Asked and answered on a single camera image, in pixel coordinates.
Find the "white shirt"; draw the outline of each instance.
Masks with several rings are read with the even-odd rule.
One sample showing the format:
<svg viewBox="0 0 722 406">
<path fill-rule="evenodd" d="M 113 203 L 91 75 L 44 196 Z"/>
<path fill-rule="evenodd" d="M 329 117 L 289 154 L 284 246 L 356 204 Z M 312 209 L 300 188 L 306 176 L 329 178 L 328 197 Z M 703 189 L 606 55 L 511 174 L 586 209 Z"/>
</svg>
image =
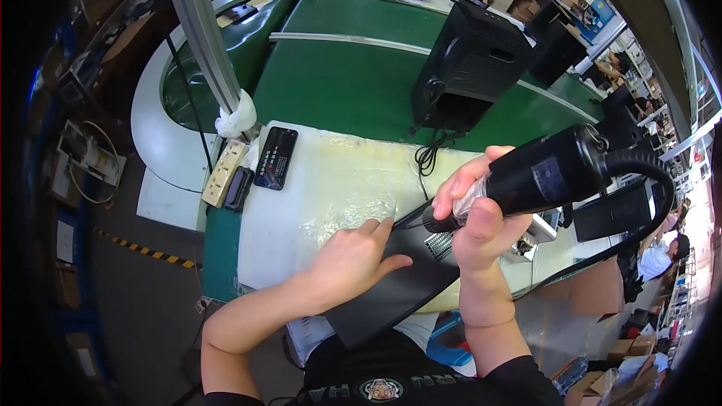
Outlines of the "white shirt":
<svg viewBox="0 0 722 406">
<path fill-rule="evenodd" d="M 625 359 L 622 365 L 619 366 L 619 379 L 617 383 L 627 382 L 630 379 L 634 379 L 639 373 L 639 369 L 646 362 L 648 356 L 637 356 L 636 358 Z M 655 353 L 654 362 L 652 363 L 657 368 L 657 373 L 666 370 L 669 366 L 669 360 L 667 355 L 664 353 Z"/>
<path fill-rule="evenodd" d="M 639 273 L 639 277 L 642 277 L 642 281 L 647 282 L 653 277 L 661 275 L 672 265 L 667 251 L 669 251 L 669 247 L 666 243 L 663 241 L 657 243 L 656 240 L 652 240 L 649 248 L 642 253 L 642 257 L 637 257 L 637 273 Z"/>
</svg>

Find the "floor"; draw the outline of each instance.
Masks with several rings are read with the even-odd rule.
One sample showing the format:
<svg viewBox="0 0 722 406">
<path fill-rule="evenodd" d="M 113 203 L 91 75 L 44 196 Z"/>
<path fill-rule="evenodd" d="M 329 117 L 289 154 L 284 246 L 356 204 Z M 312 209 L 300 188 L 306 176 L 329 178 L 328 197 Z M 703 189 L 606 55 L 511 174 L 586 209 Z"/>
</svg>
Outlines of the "floor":
<svg viewBox="0 0 722 406">
<path fill-rule="evenodd" d="M 92 225 L 131 243 L 202 262 L 203 235 L 148 221 L 135 214 L 144 165 L 131 157 L 113 207 L 93 209 Z M 199 354 L 191 348 L 203 315 L 195 309 L 202 271 L 172 265 L 114 244 L 95 234 L 88 242 L 97 302 L 105 330 L 110 369 L 122 404 L 170 404 L 199 380 Z M 647 308 L 658 284 L 647 283 L 637 302 L 615 318 L 575 317 L 566 302 L 527 297 L 517 303 L 517 320 L 538 365 L 553 374 L 580 354 L 603 358 L 635 308 Z M 212 305 L 210 313 L 217 309 Z M 288 364 L 282 332 L 250 355 L 266 401 L 294 395 L 302 372 Z M 188 404 L 203 404 L 196 395 Z"/>
</svg>

